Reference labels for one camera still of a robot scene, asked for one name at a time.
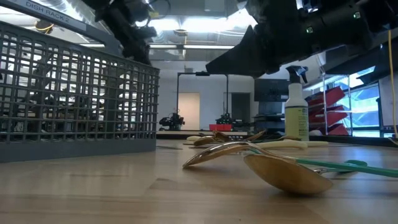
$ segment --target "door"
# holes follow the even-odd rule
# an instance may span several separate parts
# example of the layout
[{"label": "door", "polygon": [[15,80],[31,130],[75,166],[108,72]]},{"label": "door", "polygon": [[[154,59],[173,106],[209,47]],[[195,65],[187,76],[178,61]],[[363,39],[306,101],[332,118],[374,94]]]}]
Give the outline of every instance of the door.
[{"label": "door", "polygon": [[181,130],[200,130],[200,93],[179,93],[178,109],[185,121]]},{"label": "door", "polygon": [[231,94],[231,117],[250,122],[250,93]]}]

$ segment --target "white spray bottle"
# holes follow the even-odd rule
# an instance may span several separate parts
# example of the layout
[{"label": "white spray bottle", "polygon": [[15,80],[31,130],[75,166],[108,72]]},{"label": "white spray bottle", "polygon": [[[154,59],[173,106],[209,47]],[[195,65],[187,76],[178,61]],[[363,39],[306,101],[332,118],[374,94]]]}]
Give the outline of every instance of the white spray bottle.
[{"label": "white spray bottle", "polygon": [[309,141],[308,130],[308,103],[303,98],[303,86],[300,77],[305,83],[305,72],[308,67],[289,66],[286,68],[290,75],[289,99],[285,104],[285,133],[287,136]]}]

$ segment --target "bottle label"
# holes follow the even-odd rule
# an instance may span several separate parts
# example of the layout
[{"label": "bottle label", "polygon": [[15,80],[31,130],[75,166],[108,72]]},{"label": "bottle label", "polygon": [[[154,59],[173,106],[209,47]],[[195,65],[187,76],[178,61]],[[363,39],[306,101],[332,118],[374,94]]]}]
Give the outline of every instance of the bottle label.
[{"label": "bottle label", "polygon": [[285,132],[287,136],[309,141],[308,108],[306,106],[285,108]]}]

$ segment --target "yellow cable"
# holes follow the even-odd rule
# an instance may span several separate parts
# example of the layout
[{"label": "yellow cable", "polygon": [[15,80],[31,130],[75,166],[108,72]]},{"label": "yellow cable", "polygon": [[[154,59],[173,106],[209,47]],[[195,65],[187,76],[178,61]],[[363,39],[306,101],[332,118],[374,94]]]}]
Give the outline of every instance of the yellow cable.
[{"label": "yellow cable", "polygon": [[[390,58],[390,77],[391,77],[391,88],[392,88],[392,120],[394,122],[394,132],[396,134],[396,138],[398,138],[397,131],[397,120],[396,120],[396,91],[394,89],[394,67],[392,66],[392,44],[391,44],[391,30],[388,31],[388,50],[389,50],[389,58]],[[393,140],[393,138],[389,138],[394,144],[398,145],[398,142]]]},{"label": "yellow cable", "polygon": [[39,30],[39,31],[45,31],[45,30],[47,30],[47,29],[51,29],[53,26],[54,26],[54,24],[51,24],[49,27],[46,27],[46,28],[37,28],[37,27],[36,27],[36,29]]}]

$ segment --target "wooden countertop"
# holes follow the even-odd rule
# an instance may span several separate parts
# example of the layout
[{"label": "wooden countertop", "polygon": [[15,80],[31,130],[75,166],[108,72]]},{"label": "wooden countertop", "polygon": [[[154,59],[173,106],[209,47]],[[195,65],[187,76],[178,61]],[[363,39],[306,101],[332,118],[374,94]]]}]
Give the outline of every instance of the wooden countertop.
[{"label": "wooden countertop", "polygon": [[[1,223],[398,223],[398,179],[328,174],[334,186],[295,197],[229,155],[192,169],[202,149],[158,140],[156,152],[0,164]],[[398,149],[332,144],[286,156],[398,168]]]}]

